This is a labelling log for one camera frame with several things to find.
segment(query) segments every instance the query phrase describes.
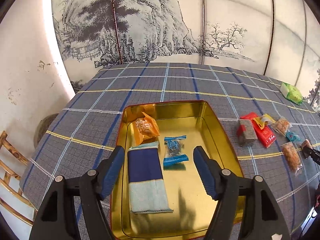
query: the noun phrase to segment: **blue and light blue package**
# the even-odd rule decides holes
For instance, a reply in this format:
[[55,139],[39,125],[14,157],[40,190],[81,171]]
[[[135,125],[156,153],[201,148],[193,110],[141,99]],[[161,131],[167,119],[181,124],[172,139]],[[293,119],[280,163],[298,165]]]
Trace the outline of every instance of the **blue and light blue package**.
[[297,135],[295,132],[288,131],[288,132],[285,133],[285,136],[291,142],[294,142],[294,143],[301,142],[299,135]]
[[182,152],[184,140],[186,138],[186,135],[164,138],[164,144],[166,145],[163,159],[164,167],[189,160],[188,156]]
[[158,145],[158,141],[145,143],[128,151],[129,197],[134,213],[173,212],[164,186]]

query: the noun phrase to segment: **table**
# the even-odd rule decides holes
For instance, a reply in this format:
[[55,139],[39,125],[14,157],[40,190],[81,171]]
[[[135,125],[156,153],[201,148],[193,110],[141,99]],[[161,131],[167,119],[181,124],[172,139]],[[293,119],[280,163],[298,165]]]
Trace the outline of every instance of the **table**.
[[[136,63],[101,69],[53,121],[41,139],[21,182],[26,197],[39,208],[50,183],[57,175],[66,179],[83,175],[108,158],[116,146],[121,114],[126,106],[160,101],[207,101],[234,147],[247,178],[259,174],[268,183],[287,223],[294,232],[314,202],[320,168],[311,158],[303,159],[303,172],[295,176],[281,153],[286,138],[276,134],[269,148],[260,142],[252,147],[237,143],[236,124],[249,112],[284,116],[291,131],[302,140],[320,145],[320,119],[304,101],[301,106],[285,99],[281,82],[266,76],[236,70],[186,63]],[[75,198],[76,216],[82,239],[88,239],[84,218]],[[109,197],[103,201],[109,217]],[[231,239],[237,239],[235,225]]]

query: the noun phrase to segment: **clear plastic wrapper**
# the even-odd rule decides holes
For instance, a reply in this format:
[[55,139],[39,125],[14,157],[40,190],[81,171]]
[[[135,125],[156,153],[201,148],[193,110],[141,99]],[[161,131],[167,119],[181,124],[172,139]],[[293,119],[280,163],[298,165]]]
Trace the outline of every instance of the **clear plastic wrapper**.
[[281,118],[272,125],[272,128],[275,129],[278,133],[282,134],[283,136],[285,136],[285,133],[288,131],[290,127],[292,127],[292,125],[283,116],[281,116]]
[[287,137],[287,139],[291,142],[294,143],[299,143],[301,142],[299,135],[297,135],[295,132],[286,132],[285,136]]
[[188,156],[183,153],[184,140],[186,138],[186,135],[164,138],[166,146],[163,159],[164,167],[189,160]]
[[296,149],[294,148],[293,143],[292,142],[285,143],[281,145],[281,149],[291,171],[293,171],[295,175],[300,174],[302,171],[302,164],[301,164],[300,157]]

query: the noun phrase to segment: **red package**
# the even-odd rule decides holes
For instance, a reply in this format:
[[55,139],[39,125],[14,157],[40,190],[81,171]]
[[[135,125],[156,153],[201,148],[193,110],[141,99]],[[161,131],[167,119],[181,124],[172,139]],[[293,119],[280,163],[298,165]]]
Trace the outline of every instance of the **red package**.
[[268,148],[276,140],[276,136],[268,126],[265,126],[261,130],[258,124],[254,120],[252,120],[255,117],[258,117],[258,115],[254,112],[251,112],[245,116],[241,116],[240,118],[251,120],[259,141],[263,144],[264,147]]

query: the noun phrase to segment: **metal screw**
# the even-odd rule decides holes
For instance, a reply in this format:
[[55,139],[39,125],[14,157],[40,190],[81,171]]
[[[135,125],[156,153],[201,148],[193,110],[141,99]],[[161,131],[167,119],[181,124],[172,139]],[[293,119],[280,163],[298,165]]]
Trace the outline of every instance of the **metal screw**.
[[261,176],[255,176],[255,179],[256,179],[256,181],[257,182],[262,182],[263,181],[263,177],[261,177]]
[[223,174],[223,175],[226,175],[226,176],[229,176],[229,175],[231,174],[231,171],[228,170],[228,169],[223,169],[223,170],[222,170],[222,174]]
[[56,182],[60,182],[63,180],[63,177],[61,175],[57,176],[55,179],[54,179]]
[[96,170],[89,170],[89,171],[88,171],[88,175],[89,175],[89,176],[94,176],[94,175],[96,175],[96,173],[97,173]]

